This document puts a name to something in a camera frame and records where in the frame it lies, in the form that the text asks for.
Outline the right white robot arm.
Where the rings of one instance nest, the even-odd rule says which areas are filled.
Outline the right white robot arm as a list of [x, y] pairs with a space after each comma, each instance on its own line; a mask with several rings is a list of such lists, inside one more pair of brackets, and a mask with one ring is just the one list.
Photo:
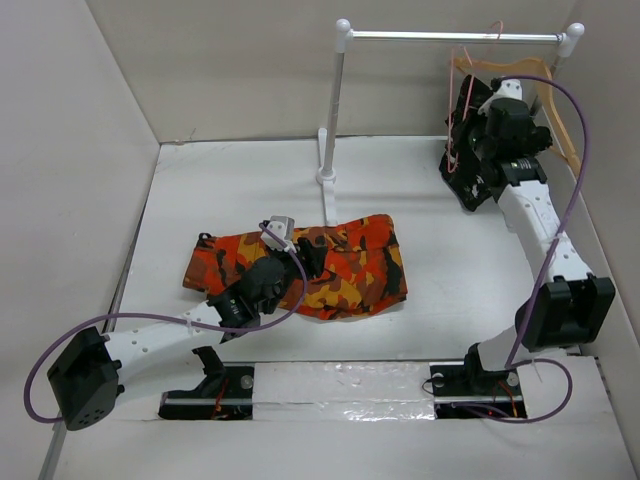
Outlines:
[[514, 326], [470, 347], [462, 381], [476, 394], [494, 387], [498, 372], [541, 352], [593, 342], [615, 296], [611, 279], [593, 274], [565, 232], [577, 197], [560, 218], [542, 167], [532, 154], [524, 153], [520, 140], [494, 164], [494, 199], [515, 229], [536, 279], [530, 298], [516, 312]]

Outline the black white patterned garment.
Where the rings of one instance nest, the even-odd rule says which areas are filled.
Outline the black white patterned garment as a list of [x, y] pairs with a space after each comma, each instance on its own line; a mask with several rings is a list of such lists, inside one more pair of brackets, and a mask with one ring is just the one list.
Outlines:
[[462, 139], [470, 120], [478, 114], [478, 108], [494, 93], [500, 81], [494, 79], [490, 85], [472, 75], [464, 78], [455, 107], [447, 118], [451, 138], [447, 141], [439, 170], [461, 205], [475, 211], [489, 198], [498, 200], [504, 189], [518, 186], [526, 181], [547, 181], [537, 155], [552, 146], [550, 129], [535, 124], [537, 153], [510, 160], [479, 160]]

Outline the white metal clothes rack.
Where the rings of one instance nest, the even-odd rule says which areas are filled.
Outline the white metal clothes rack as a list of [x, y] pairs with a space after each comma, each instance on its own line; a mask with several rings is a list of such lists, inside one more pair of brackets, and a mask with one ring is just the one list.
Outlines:
[[581, 22], [561, 27], [511, 28], [503, 14], [459, 22], [379, 25], [340, 18], [332, 27], [332, 67], [326, 120], [317, 130], [322, 219], [339, 222], [337, 182], [344, 167], [337, 158], [342, 137], [418, 136], [444, 141], [453, 105], [449, 97], [464, 57], [473, 72], [491, 72], [501, 49], [521, 49], [508, 61], [517, 73], [555, 77], [585, 33]]

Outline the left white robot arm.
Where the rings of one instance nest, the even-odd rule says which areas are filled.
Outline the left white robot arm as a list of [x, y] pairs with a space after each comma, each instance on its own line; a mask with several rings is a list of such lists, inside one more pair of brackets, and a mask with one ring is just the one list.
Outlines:
[[60, 422], [70, 431], [94, 425], [137, 397], [143, 375], [187, 352], [201, 362], [188, 374], [191, 388], [182, 391], [203, 397], [226, 391], [214, 334], [228, 342], [267, 329], [262, 315], [279, 308], [295, 281], [307, 292], [322, 274], [326, 254], [326, 247], [304, 238], [288, 246], [276, 243], [221, 293], [178, 317], [150, 314], [145, 327], [106, 335], [96, 322], [76, 326], [55, 342], [62, 351], [47, 372]]

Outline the wooden clothes hanger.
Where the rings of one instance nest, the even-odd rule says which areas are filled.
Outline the wooden clothes hanger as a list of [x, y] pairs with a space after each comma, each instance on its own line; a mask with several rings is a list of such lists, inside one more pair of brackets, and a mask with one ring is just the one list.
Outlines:
[[[552, 79], [546, 63], [541, 58], [536, 57], [524, 58], [510, 64], [499, 64], [485, 60], [469, 60], [460, 56], [453, 58], [452, 65], [463, 74], [471, 74], [473, 70], [482, 70], [503, 76], [521, 74], [540, 76], [548, 80]], [[545, 114], [559, 146], [559, 148], [553, 147], [553, 150], [566, 161], [574, 176], [577, 177], [581, 169], [581, 158], [556, 108], [553, 93], [554, 87], [546, 84], [537, 84], [535, 90], [541, 101], [542, 112]]]

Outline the orange camouflage trousers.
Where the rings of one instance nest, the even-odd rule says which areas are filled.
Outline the orange camouflage trousers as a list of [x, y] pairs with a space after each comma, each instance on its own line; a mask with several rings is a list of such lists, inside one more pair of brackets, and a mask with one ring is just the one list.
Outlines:
[[[296, 228], [296, 244], [311, 247], [320, 263], [308, 277], [297, 312], [319, 320], [372, 316], [406, 299], [407, 283], [394, 223], [387, 214], [337, 226]], [[218, 295], [272, 251], [258, 231], [231, 236], [201, 233], [182, 286]]]

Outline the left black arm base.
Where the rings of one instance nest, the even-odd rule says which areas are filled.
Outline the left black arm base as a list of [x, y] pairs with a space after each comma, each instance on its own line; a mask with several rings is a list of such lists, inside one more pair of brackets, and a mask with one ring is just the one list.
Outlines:
[[190, 390], [162, 395], [163, 420], [244, 421], [253, 418], [254, 366], [227, 366], [224, 373], [205, 376]]

